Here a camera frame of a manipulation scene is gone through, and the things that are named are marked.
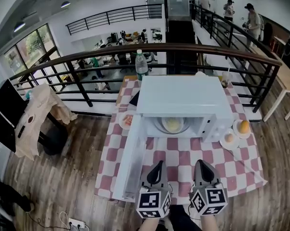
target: microwave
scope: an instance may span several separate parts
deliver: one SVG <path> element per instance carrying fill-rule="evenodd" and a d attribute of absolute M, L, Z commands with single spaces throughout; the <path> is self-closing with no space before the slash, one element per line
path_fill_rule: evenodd
<path fill-rule="evenodd" d="M 171 134 L 163 129 L 161 121 L 168 117 L 184 120 L 181 132 Z M 145 76 L 113 198 L 134 202 L 148 137 L 218 142 L 233 122 L 233 113 L 218 77 Z"/>

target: checkered tablecloth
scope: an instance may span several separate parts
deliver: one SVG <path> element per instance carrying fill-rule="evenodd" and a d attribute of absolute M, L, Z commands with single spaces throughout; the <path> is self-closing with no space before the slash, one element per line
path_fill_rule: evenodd
<path fill-rule="evenodd" d="M 123 83 L 101 156 L 95 186 L 95 193 L 99 196 L 112 198 L 129 132 L 119 126 L 117 117 L 127 110 L 136 109 L 129 101 L 139 89 L 137 81 L 126 79 Z M 243 106 L 233 86 L 230 84 L 224 91 L 233 111 L 234 120 L 245 120 Z M 253 133 L 248 139 L 241 139 L 239 148 L 234 151 L 223 149 L 219 142 L 203 143 L 199 138 L 148 138 L 142 172 L 153 163 L 164 160 L 168 181 L 173 188 L 172 204 L 188 204 L 194 167 L 199 159 L 212 164 L 218 170 L 221 182 L 227 188 L 228 197 L 249 192 L 267 183 L 263 177 L 261 159 Z"/>

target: plastic bottle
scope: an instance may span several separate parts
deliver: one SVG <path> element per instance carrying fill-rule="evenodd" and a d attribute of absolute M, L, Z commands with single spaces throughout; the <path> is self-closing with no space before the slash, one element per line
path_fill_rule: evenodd
<path fill-rule="evenodd" d="M 137 79 L 142 81 L 143 76 L 148 75 L 148 65 L 145 57 L 143 56 L 142 50 L 137 50 L 137 56 L 135 58 L 135 70 Z"/>

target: glass wall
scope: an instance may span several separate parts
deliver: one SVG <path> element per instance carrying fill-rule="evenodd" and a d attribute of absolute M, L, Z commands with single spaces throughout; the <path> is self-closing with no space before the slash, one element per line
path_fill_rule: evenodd
<path fill-rule="evenodd" d="M 47 24 L 27 35 L 5 53 L 5 58 L 8 60 L 10 67 L 15 74 L 58 57 L 60 57 L 60 55 Z M 38 70 L 32 73 L 32 76 L 33 78 L 39 78 L 64 71 L 67 71 L 66 66 L 64 64 L 59 64 L 53 67 L 47 67 L 43 70 Z M 26 79 L 23 77 L 19 78 L 20 82 L 24 80 Z M 55 84 L 59 82 L 62 82 L 60 76 L 39 79 L 32 82 L 32 84 L 35 86 L 37 84 Z M 28 87 L 28 83 L 23 84 L 22 87 Z M 62 86 L 59 85 L 52 88 L 59 91 Z"/>

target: small plate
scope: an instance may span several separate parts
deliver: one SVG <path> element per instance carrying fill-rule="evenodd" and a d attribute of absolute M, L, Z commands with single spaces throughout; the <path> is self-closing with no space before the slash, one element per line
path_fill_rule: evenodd
<path fill-rule="evenodd" d="M 241 139 L 247 139 L 248 137 L 250 137 L 250 134 L 251 134 L 250 125 L 249 125 L 249 132 L 247 132 L 247 133 L 241 133 L 241 132 L 239 132 L 238 126 L 240 125 L 240 123 L 242 121 L 243 120 L 236 120 L 236 121 L 234 121 L 234 123 L 233 123 L 233 130 L 234 130 L 235 134 L 238 137 L 240 137 Z"/>
<path fill-rule="evenodd" d="M 125 129 L 125 130 L 130 129 L 130 126 L 125 123 L 124 118 L 128 115 L 133 116 L 134 114 L 135 114 L 135 110 L 127 110 L 126 112 L 122 113 L 121 116 L 119 116 L 118 123 L 122 129 Z"/>
<path fill-rule="evenodd" d="M 226 142 L 225 140 L 225 136 L 227 134 L 232 134 L 234 136 L 234 139 L 232 142 Z M 222 138 L 219 140 L 220 144 L 223 146 L 223 148 L 232 151 L 235 150 L 239 147 L 239 137 L 234 133 L 234 130 L 232 130 L 231 128 L 229 128 L 226 133 L 222 136 Z"/>

